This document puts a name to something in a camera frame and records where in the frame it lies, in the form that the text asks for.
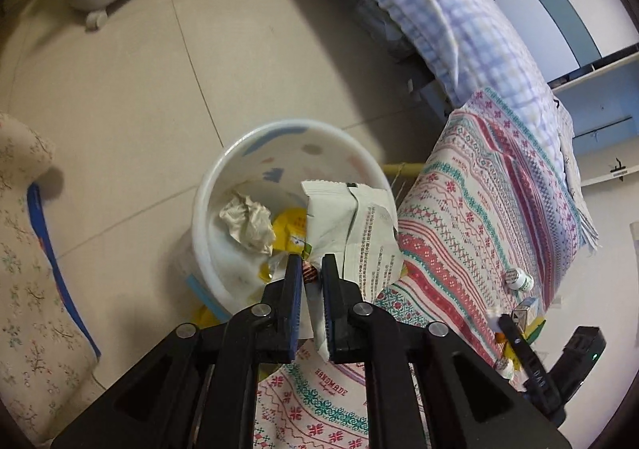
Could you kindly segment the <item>light blue milk carton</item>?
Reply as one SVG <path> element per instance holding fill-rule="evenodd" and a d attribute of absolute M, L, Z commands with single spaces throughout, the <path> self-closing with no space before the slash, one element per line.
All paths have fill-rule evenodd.
<path fill-rule="evenodd" d="M 535 318 L 544 317 L 543 311 L 540 309 L 540 299 L 535 298 L 535 296 L 525 298 L 513 309 L 510 317 L 523 334 L 526 327 Z"/>

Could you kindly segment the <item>pale green paper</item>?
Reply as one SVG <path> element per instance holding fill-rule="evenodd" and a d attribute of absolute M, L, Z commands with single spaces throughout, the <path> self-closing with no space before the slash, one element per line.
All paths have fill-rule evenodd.
<path fill-rule="evenodd" d="M 219 211 L 219 217 L 242 247 L 254 253 L 272 254 L 276 236 L 271 211 L 262 203 L 235 191 Z"/>

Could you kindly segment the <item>white paper wrapper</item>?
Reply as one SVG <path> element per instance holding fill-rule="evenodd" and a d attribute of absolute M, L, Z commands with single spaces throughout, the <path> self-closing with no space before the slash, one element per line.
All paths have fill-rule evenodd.
<path fill-rule="evenodd" d="M 304 181 L 308 197 L 306 247 L 318 270 L 327 254 L 336 259 L 338 276 L 359 286 L 373 302 L 399 280 L 404 258 L 397 243 L 397 209 L 390 191 L 365 184 Z"/>

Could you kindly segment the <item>yellow snack wrapper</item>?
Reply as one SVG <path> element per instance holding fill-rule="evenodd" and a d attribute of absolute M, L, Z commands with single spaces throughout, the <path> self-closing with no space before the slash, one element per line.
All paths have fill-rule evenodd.
<path fill-rule="evenodd" d="M 306 209 L 289 208 L 275 217 L 272 228 L 275 240 L 272 255 L 259 270 L 260 279 L 268 284 L 286 266 L 289 255 L 306 252 Z"/>

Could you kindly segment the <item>white trash bin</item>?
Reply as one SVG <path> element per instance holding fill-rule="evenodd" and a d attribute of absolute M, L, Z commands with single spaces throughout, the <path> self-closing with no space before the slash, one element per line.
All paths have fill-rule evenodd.
<path fill-rule="evenodd" d="M 362 144 L 333 125 L 310 119 L 260 125 L 224 150 L 202 178 L 177 263 L 186 284 L 216 319 L 227 321 L 261 299 L 264 281 L 258 273 L 266 261 L 231 237 L 219 212 L 235 194 L 261 203 L 272 217 L 304 208 L 308 199 L 301 183 L 306 180 L 391 189 Z"/>

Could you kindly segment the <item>white yogurt bottle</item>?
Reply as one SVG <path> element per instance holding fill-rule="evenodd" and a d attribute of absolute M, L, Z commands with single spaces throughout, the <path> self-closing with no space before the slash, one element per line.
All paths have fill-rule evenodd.
<path fill-rule="evenodd" d="M 502 357 L 495 362 L 495 371 L 506 381 L 511 381 L 516 373 L 513 360 L 507 357 Z"/>

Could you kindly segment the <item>green yellow scrub sponge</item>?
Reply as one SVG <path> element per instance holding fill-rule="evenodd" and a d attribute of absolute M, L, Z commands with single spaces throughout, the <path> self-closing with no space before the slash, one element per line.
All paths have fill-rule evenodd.
<path fill-rule="evenodd" d="M 542 333 L 546 325 L 546 319 L 543 317 L 535 318 L 524 330 L 523 336 L 528 344 L 533 344 Z"/>

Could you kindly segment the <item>small white plastic bottle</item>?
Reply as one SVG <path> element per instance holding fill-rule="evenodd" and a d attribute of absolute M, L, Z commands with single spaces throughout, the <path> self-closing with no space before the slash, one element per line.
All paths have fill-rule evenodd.
<path fill-rule="evenodd" d="M 530 292 L 534 288 L 534 278 L 520 267 L 513 267 L 505 271 L 505 284 L 514 292 Z"/>

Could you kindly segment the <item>floral beige cushion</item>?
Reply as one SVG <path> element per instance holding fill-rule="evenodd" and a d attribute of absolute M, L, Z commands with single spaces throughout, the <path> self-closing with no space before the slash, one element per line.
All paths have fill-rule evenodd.
<path fill-rule="evenodd" d="M 58 435 L 99 395 L 97 356 L 63 302 L 28 213 L 27 191 L 53 146 L 1 117 L 1 403 L 35 446 Z"/>

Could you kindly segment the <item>patterned striped tablecloth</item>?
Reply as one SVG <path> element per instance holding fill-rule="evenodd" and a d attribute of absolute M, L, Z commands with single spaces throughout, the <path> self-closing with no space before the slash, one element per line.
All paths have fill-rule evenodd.
<path fill-rule="evenodd" d="M 502 354 L 488 325 L 520 296 L 505 276 L 522 269 L 540 306 L 554 299 L 582 247 L 598 233 L 581 193 L 572 118 L 557 98 L 548 111 L 559 143 L 540 132 L 492 89 L 455 110 L 399 210 L 404 270 L 375 303 L 408 325 L 438 320 L 486 362 Z M 364 448 L 368 443 L 365 373 L 334 365 L 304 343 L 296 360 L 260 382 L 257 448 Z"/>

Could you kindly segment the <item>blue checked quilt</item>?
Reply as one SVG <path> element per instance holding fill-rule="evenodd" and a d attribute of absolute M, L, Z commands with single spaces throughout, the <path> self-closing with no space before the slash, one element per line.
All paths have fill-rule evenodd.
<path fill-rule="evenodd" d="M 493 89 L 534 133 L 570 191 L 581 187 L 572 118 L 494 0 L 375 0 L 415 46 L 450 101 Z"/>

